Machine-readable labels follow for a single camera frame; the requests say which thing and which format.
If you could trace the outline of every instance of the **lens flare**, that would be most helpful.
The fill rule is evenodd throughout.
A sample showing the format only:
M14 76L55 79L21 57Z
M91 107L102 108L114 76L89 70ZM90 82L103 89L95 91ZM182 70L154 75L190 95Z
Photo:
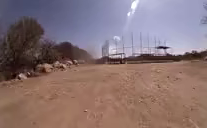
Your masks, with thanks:
M133 0L131 7L130 7L130 11L127 13L128 17L132 16L136 12L139 2L140 0Z

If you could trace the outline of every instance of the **white rock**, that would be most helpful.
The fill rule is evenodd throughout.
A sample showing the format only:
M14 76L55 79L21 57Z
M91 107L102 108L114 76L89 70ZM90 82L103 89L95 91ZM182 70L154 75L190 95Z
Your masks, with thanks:
M25 79L28 79L28 77L27 77L25 74L23 74L23 73L20 73L20 74L17 76L17 78L18 78L19 80L25 80Z

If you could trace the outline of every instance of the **dirt ground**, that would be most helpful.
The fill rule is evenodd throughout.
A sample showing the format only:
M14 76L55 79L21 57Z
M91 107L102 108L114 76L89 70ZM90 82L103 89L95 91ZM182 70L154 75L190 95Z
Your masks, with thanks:
M207 63L89 65L0 83L0 128L207 128Z

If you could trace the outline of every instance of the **sky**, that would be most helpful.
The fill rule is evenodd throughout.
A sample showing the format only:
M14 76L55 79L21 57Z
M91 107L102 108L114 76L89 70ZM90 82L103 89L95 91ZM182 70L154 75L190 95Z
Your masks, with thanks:
M21 16L31 16L45 29L45 37L70 41L94 56L101 56L105 40L123 36L126 45L150 37L166 41L173 53L207 48L207 27L200 23L207 0L139 0L127 16L133 0L0 0L0 26Z

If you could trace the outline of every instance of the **metal structure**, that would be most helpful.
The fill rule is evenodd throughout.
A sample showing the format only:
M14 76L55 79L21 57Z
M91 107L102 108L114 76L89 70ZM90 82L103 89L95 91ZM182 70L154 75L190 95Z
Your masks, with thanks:
M120 40L106 40L102 46L102 57L108 58L108 63L125 63L127 58L167 56L169 55L168 49L171 48L166 46L166 41L162 43L155 37L151 41L149 34L147 34L146 40L144 40L142 33L140 33L139 38L134 38L133 33L131 33L131 37L129 38L122 36Z

